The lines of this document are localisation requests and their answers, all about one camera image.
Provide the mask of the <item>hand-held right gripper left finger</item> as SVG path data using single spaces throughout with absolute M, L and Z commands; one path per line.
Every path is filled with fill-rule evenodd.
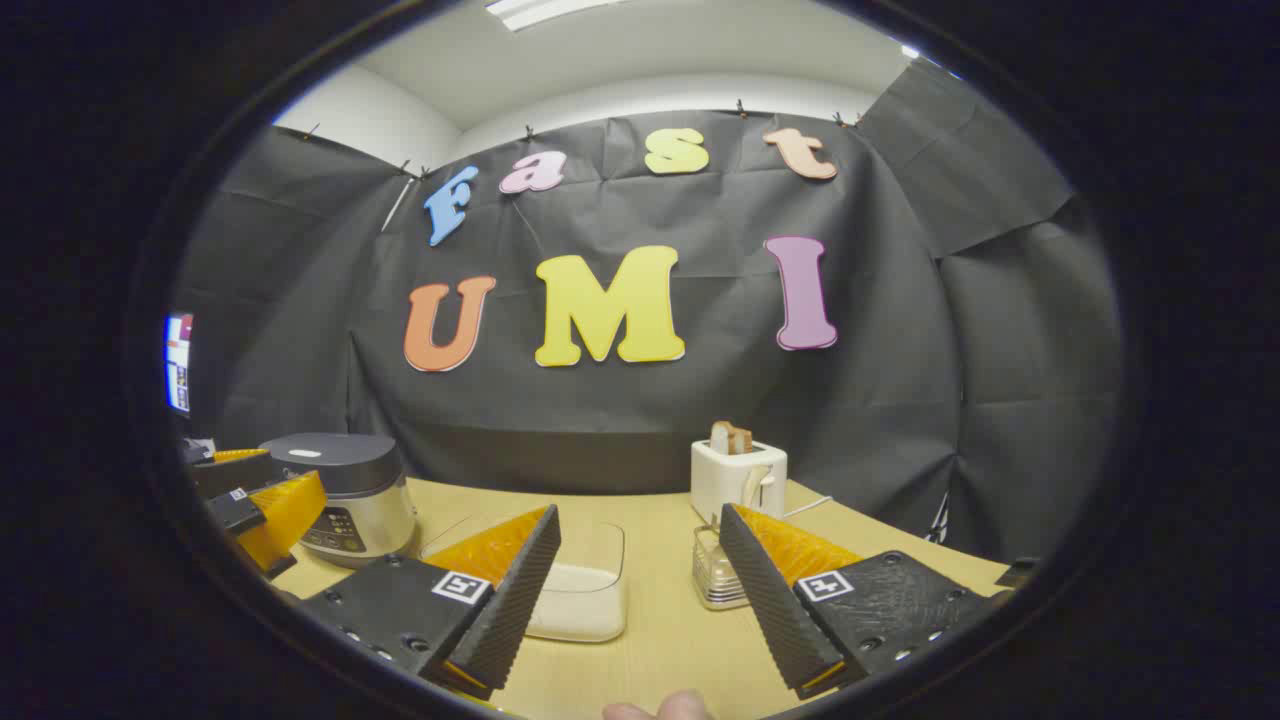
M 506 687 L 559 547 L 549 503 L 428 559 L 375 559 L 300 609 L 376 661 L 488 701 Z

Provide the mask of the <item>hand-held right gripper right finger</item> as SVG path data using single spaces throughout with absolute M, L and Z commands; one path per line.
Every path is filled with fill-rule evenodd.
M 923 657 L 1012 597 L 980 594 L 901 550 L 858 556 L 739 503 L 722 509 L 719 544 L 800 700 Z

